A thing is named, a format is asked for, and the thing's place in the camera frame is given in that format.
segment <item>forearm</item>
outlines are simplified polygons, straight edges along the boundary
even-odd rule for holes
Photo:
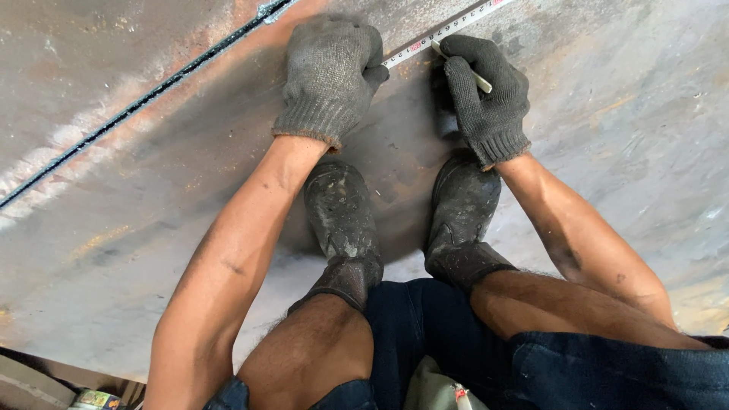
[[[659,278],[587,201],[531,154],[496,169],[567,280],[619,298],[675,328]]]
[[[233,342],[261,287],[286,214],[327,148],[305,137],[276,138],[215,219],[157,325],[152,399],[173,388],[186,396],[179,398],[179,409],[199,409],[232,376]]]

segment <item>hairy leg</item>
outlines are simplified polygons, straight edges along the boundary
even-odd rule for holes
[[[238,378],[250,389],[253,410],[308,409],[339,384],[369,379],[373,351],[365,317],[342,298],[322,293],[258,344]]]
[[[589,287],[520,271],[497,271],[473,287],[476,315],[504,340],[527,331],[602,336],[651,347],[708,349],[656,317]]]

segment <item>hand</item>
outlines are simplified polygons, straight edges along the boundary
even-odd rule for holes
[[[440,49],[451,57],[445,62],[445,75],[459,129],[483,170],[527,152],[531,142],[521,128],[529,112],[526,76],[490,40],[454,34],[443,39]],[[493,85],[491,93],[479,95],[469,63]]]
[[[339,150],[389,78],[380,33],[347,21],[305,23],[294,29],[288,55],[286,109],[272,134],[309,136]]]

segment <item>tape measure numbers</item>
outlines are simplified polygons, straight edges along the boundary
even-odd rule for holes
[[[419,52],[430,47],[433,40],[435,40],[436,42],[440,42],[440,40],[442,40],[444,37],[449,36],[456,31],[471,25],[472,23],[481,19],[483,16],[495,12],[500,7],[512,1],[514,0],[490,0],[486,3],[480,4],[472,8],[471,10],[466,11],[464,14],[458,16],[457,18],[451,20],[450,23],[439,28],[437,31],[433,31],[433,34],[425,36],[417,42],[414,42],[411,45],[400,50],[399,52],[396,52],[390,58],[386,59],[382,63],[382,65],[387,67],[388,69],[391,69],[397,64],[402,63],[403,61],[409,59],[415,54],[418,54]]]

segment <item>work boot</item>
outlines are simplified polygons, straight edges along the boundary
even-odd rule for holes
[[[382,281],[383,273],[365,180],[344,162],[321,163],[304,183],[304,203],[329,262],[311,290],[289,308],[289,314],[319,293],[337,295],[363,312],[367,291]]]
[[[433,187],[433,223],[425,270],[470,295],[484,276],[516,271],[483,241],[501,194],[501,177],[481,171],[471,150],[458,150],[443,165]]]

